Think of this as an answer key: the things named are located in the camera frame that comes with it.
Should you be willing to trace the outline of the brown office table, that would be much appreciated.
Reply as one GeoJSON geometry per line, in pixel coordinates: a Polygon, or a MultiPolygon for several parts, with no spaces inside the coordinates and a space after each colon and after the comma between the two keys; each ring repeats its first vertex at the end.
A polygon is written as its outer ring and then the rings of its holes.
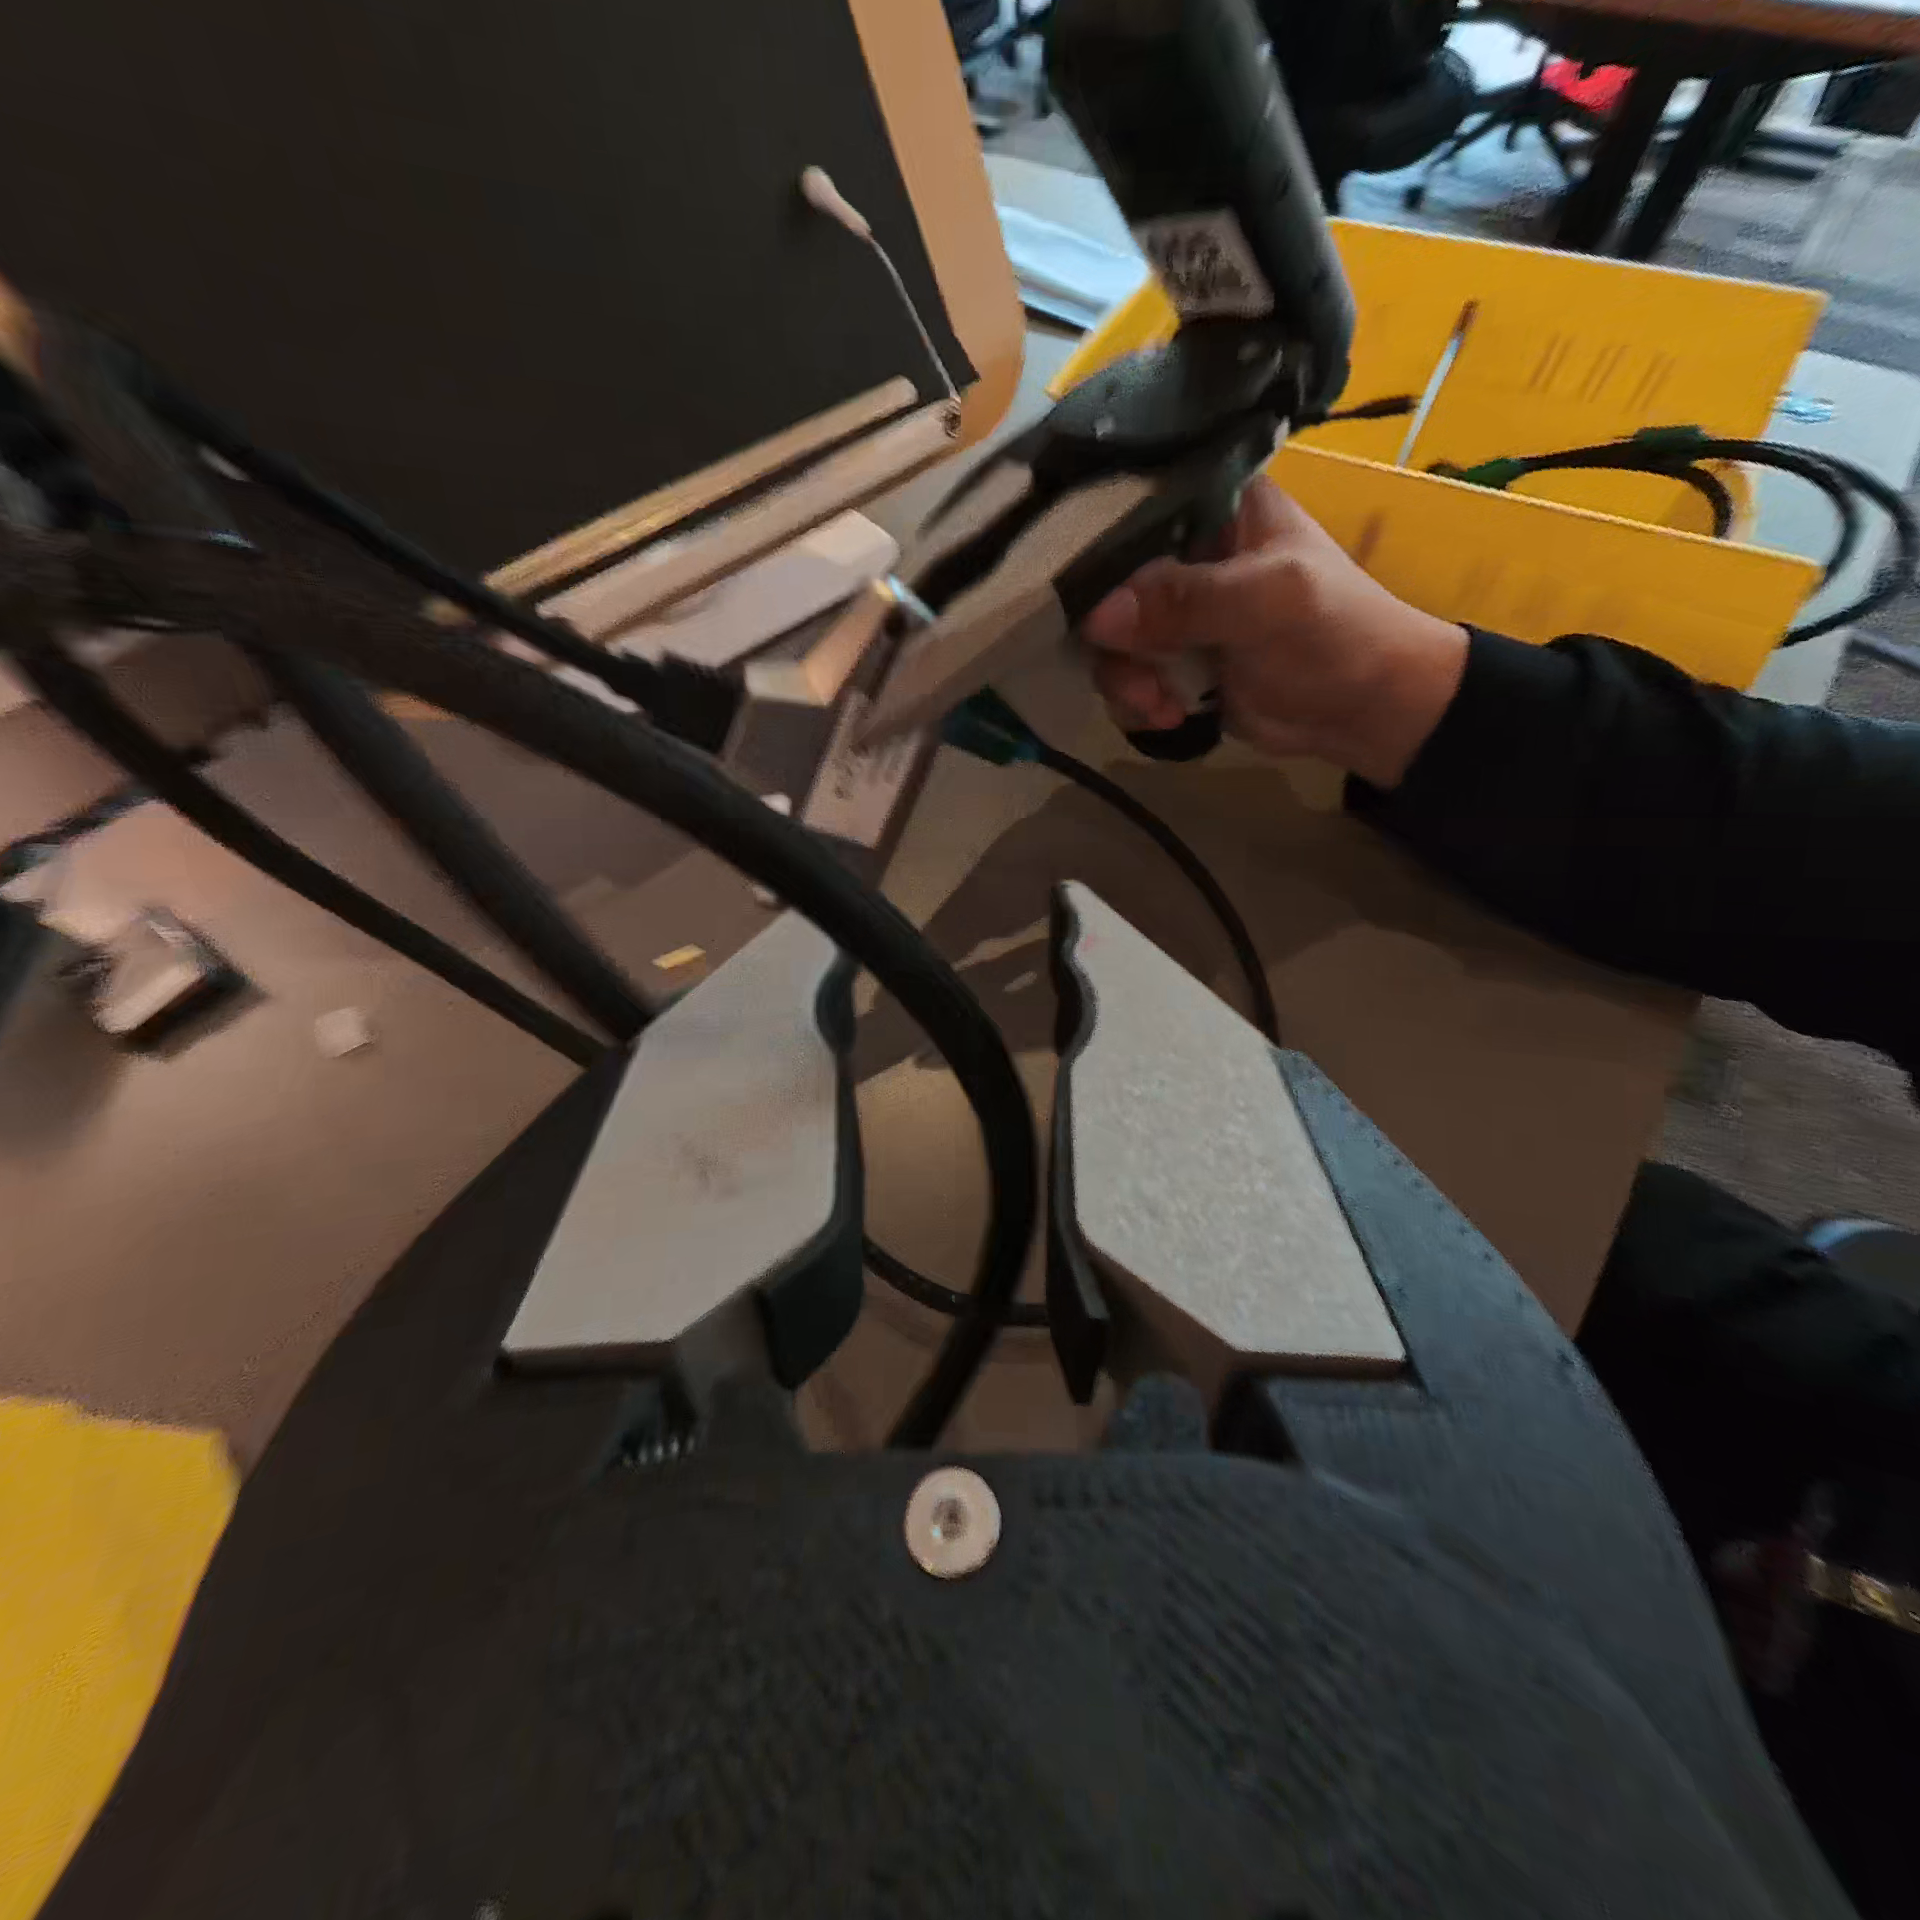
{"type": "Polygon", "coordinates": [[[1918,55],[1918,4],[1907,3],[1488,3],[1479,11],[1550,52],[1630,69],[1548,242],[1626,260],[1659,253],[1751,91],[1918,55]],[[1702,93],[1630,205],[1674,93],[1690,79],[1701,79],[1702,93]]]}

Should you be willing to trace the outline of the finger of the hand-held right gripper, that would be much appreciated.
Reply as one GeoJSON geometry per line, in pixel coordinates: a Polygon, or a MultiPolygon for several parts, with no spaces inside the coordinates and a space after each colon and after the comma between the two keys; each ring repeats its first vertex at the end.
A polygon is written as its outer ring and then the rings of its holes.
{"type": "Polygon", "coordinates": [[[932,508],[896,564],[900,605],[948,605],[988,580],[1086,470],[1062,440],[1010,440],[963,475],[932,508]]]}
{"type": "Polygon", "coordinates": [[[1067,580],[1116,559],[1132,532],[1157,532],[1168,500],[1146,475],[1077,486],[1021,531],[982,579],[963,590],[903,651],[856,724],[861,747],[935,726],[1008,666],[1062,648],[1067,580]]]}

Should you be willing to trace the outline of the person's right hand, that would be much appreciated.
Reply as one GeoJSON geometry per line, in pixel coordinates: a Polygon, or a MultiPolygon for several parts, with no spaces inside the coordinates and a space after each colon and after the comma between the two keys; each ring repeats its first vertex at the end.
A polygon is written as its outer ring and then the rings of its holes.
{"type": "Polygon", "coordinates": [[[1466,629],[1381,587],[1267,475],[1199,559],[1148,562],[1078,639],[1126,730],[1172,730],[1174,666],[1199,656],[1228,736],[1383,791],[1440,730],[1472,648],[1466,629]]]}

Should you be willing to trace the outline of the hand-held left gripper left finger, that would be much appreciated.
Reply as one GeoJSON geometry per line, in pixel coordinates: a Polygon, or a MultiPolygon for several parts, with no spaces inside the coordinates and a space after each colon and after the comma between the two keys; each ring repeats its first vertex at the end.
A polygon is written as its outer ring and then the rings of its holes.
{"type": "Polygon", "coordinates": [[[864,1304],[853,962],[781,914],[636,1044],[498,1357],[797,1390],[864,1304]]]}

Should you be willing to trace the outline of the black board on white stand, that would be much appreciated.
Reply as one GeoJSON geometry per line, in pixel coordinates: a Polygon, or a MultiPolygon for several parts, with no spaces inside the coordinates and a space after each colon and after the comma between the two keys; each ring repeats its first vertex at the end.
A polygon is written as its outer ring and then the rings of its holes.
{"type": "Polygon", "coordinates": [[[1024,365],[939,4],[5,4],[5,295],[134,526],[223,504],[149,383],[608,645],[1024,365]]]}

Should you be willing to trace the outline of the person's dark clothed body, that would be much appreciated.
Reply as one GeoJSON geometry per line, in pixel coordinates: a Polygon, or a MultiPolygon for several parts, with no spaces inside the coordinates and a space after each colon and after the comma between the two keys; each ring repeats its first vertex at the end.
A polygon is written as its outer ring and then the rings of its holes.
{"type": "Polygon", "coordinates": [[[1576,1333],[1687,1538],[1773,1767],[1860,1916],[1918,1916],[1918,1324],[1645,1163],[1576,1333]]]}

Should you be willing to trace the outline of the black battery pack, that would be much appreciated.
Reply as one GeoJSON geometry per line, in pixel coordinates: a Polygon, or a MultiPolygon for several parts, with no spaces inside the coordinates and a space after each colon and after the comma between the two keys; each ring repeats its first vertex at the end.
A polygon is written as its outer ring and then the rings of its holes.
{"type": "Polygon", "coordinates": [[[247,974],[166,908],[139,908],[103,940],[75,944],[60,975],[87,1020],[124,1048],[154,1048],[250,991],[247,974]]]}

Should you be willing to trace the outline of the black office chair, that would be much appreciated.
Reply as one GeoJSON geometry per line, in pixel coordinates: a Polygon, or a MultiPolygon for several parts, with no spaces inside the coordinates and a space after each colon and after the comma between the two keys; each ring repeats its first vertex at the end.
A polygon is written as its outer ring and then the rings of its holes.
{"type": "Polygon", "coordinates": [[[1429,178],[1454,156],[1492,135],[1510,146],[1525,128],[1571,180],[1563,130],[1603,128],[1597,110],[1548,85],[1544,63],[1530,79],[1479,86],[1448,47],[1451,3],[1256,3],[1254,11],[1330,215],[1352,175],[1423,163],[1404,198],[1419,207],[1429,178]]]}

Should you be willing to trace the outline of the silver metal hub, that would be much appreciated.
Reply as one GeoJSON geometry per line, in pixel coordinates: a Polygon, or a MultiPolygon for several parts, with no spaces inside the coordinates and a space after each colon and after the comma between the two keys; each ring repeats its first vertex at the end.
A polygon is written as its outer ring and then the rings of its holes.
{"type": "Polygon", "coordinates": [[[861,746],[894,648],[899,543],[847,511],[612,638],[648,666],[712,668],[738,692],[719,760],[770,810],[877,861],[919,741],[861,746]]]}

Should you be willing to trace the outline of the white paper sheet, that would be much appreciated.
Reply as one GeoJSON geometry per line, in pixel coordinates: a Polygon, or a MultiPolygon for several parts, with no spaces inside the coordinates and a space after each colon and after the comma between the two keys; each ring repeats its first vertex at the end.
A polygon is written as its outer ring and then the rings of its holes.
{"type": "Polygon", "coordinates": [[[1146,260],[1132,247],[1101,244],[1019,205],[997,204],[997,218],[1031,320],[1088,333],[1148,280],[1146,260]]]}

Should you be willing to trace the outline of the person's right forearm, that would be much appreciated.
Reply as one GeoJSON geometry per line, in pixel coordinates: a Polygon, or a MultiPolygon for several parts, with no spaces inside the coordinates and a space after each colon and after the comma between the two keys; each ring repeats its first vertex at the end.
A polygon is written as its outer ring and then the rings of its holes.
{"type": "Polygon", "coordinates": [[[1394,786],[1346,810],[1539,940],[1918,1074],[1918,726],[1773,704],[1592,635],[1470,630],[1394,786]]]}

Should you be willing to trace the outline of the yellow plastic bin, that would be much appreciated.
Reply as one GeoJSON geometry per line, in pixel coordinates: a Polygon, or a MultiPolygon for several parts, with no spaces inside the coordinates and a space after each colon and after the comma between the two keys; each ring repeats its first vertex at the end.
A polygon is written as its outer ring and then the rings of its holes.
{"type": "Polygon", "coordinates": [[[128,1759],[237,1490],[215,1430],[2,1402],[2,1916],[36,1916],[128,1759]]]}
{"type": "Polygon", "coordinates": [[[1357,301],[1340,405],[1419,398],[1446,372],[1406,463],[1404,421],[1330,422],[1276,455],[1276,485],[1415,607],[1527,642],[1596,634],[1746,688],[1819,562],[1757,543],[1733,462],[1743,539],[1716,539],[1708,500],[1668,478],[1544,470],[1492,492],[1434,469],[1645,428],[1757,440],[1822,295],[1352,219],[1332,234],[1357,301]]]}

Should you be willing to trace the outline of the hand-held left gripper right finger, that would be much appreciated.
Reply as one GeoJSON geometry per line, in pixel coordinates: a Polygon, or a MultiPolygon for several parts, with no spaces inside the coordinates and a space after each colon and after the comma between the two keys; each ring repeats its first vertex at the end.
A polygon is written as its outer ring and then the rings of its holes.
{"type": "Polygon", "coordinates": [[[1404,1378],[1286,1053],[1078,880],[1048,962],[1045,1303],[1072,1404],[1146,1375],[1205,1405],[1270,1375],[1404,1378]]]}

